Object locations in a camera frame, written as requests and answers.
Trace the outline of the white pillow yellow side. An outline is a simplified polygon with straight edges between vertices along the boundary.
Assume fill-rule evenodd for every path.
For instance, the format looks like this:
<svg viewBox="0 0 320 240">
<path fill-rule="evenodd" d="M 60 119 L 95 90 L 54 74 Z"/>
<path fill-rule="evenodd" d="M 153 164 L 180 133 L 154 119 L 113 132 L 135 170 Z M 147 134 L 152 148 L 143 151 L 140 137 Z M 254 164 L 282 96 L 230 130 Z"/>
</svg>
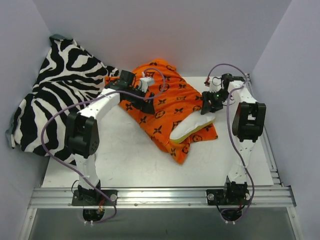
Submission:
<svg viewBox="0 0 320 240">
<path fill-rule="evenodd" d="M 181 143 L 191 134 L 212 124 L 216 119 L 216 114 L 208 112 L 201 114 L 201 111 L 195 111 L 188 115 L 184 120 L 177 124 L 171 131 L 169 139 L 174 143 Z"/>
</svg>

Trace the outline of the orange patterned pillowcase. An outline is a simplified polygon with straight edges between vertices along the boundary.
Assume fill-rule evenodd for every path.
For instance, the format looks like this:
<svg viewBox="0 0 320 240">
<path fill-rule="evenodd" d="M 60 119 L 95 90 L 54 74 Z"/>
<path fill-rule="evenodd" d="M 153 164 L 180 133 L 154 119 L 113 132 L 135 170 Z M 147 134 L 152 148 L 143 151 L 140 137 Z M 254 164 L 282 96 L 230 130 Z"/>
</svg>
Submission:
<svg viewBox="0 0 320 240">
<path fill-rule="evenodd" d="M 156 146 L 168 153 L 180 165 L 187 159 L 192 143 L 211 141 L 218 138 L 213 123 L 192 133 L 181 143 L 170 140 L 172 130 L 195 111 L 202 109 L 202 96 L 177 72 L 174 65 L 158 58 L 136 67 L 137 78 L 143 74 L 153 77 L 155 83 L 149 91 L 158 95 L 153 100 L 155 114 L 145 114 L 123 100 L 119 106 L 126 111 L 146 132 Z"/>
</svg>

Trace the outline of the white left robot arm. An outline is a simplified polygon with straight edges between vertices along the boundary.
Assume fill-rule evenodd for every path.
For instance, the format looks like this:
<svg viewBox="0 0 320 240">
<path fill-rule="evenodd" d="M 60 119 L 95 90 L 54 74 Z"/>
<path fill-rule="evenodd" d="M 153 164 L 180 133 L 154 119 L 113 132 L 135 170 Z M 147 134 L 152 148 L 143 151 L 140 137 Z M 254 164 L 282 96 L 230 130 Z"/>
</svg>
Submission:
<svg viewBox="0 0 320 240">
<path fill-rule="evenodd" d="M 148 88 L 155 83 L 151 76 L 143 73 L 134 85 L 135 74 L 122 71 L 120 76 L 110 81 L 97 98 L 77 113 L 67 116 L 64 145 L 74 156 L 76 169 L 82 174 L 77 187 L 77 199 L 88 205 L 97 205 L 102 198 L 98 189 L 101 181 L 96 171 L 96 151 L 99 148 L 99 122 L 121 101 L 145 114 L 155 114 L 154 93 Z"/>
</svg>

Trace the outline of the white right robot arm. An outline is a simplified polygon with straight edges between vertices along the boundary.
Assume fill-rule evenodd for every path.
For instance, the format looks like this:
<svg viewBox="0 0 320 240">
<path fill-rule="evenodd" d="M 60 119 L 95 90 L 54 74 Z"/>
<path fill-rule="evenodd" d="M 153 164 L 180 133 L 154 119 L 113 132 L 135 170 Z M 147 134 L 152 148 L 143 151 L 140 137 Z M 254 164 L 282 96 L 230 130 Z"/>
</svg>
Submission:
<svg viewBox="0 0 320 240">
<path fill-rule="evenodd" d="M 215 113 L 223 108 L 230 110 L 237 104 L 233 119 L 227 112 L 227 130 L 237 157 L 232 164 L 223 191 L 214 195 L 219 204 L 247 204 L 250 200 L 248 167 L 253 148 L 264 130 L 267 107 L 250 93 L 245 78 L 225 73 L 220 77 L 207 77 L 204 82 L 209 88 L 202 93 L 201 114 Z"/>
</svg>

